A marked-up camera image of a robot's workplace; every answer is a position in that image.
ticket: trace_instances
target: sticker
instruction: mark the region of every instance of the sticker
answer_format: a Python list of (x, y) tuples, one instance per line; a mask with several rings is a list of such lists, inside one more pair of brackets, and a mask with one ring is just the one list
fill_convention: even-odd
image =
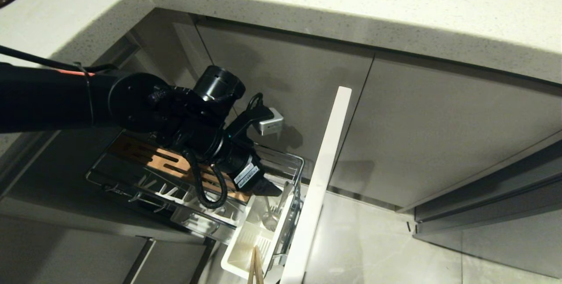
[(246, 184), (246, 182), (248, 182), (251, 178), (253, 178), (253, 175), (256, 174), (259, 171), (259, 168), (255, 165), (253, 166), (253, 169), (251, 169), (240, 181), (240, 184), (238, 184), (238, 187), (241, 188), (242, 186), (244, 186), (244, 184)]
[(245, 168), (240, 171), (240, 173), (234, 178), (234, 182), (238, 184), (240, 180), (253, 168), (252, 164), (252, 156), (250, 155), (248, 158), (248, 163), (246, 164)]

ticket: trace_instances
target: gray floor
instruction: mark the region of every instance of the gray floor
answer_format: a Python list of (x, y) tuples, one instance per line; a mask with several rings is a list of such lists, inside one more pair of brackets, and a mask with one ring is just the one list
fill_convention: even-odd
[[(328, 193), (307, 266), (306, 284), (562, 284), (562, 280), (502, 266), (413, 239), (396, 214)], [(220, 246), (199, 284), (245, 284), (225, 272)]]

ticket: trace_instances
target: drawer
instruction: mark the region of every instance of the drawer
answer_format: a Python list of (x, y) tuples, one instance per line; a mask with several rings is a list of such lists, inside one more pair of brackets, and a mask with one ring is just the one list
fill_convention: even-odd
[[(261, 222), (267, 208), (265, 198), (252, 196), (223, 256), (223, 269), (247, 279), (251, 253), (257, 245), (266, 283), (303, 281), (350, 98), (351, 89), (340, 86), (306, 195), (299, 185), (289, 186), (291, 194), (281, 204), (283, 209), (275, 230), (268, 230)], [(279, 197), (269, 198), (269, 202), (273, 208), (280, 206)]]

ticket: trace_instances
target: white countertop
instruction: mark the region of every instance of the white countertop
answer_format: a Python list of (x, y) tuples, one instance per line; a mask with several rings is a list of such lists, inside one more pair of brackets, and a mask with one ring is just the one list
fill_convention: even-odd
[(562, 0), (16, 0), (0, 44), (88, 65), (155, 7), (562, 82)]

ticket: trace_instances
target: gray cabinet door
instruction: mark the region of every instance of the gray cabinet door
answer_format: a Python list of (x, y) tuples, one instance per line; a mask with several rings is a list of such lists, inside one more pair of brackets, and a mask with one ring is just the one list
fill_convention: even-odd
[(206, 246), (186, 242), (157, 241), (134, 284), (188, 284)]
[(0, 283), (121, 284), (144, 238), (0, 216)]
[(411, 207), (548, 144), (561, 91), (530, 80), (377, 52), (331, 185)]
[(262, 92), (264, 104), (285, 117), (280, 136), (261, 137), (253, 129), (249, 136), (303, 156), (307, 160), (304, 176), (310, 177), (338, 86), (353, 90), (345, 133), (374, 52), (224, 22), (200, 22), (197, 28), (213, 63), (238, 76), (246, 86), (244, 97), (235, 104), (237, 112), (245, 110), (250, 98)]

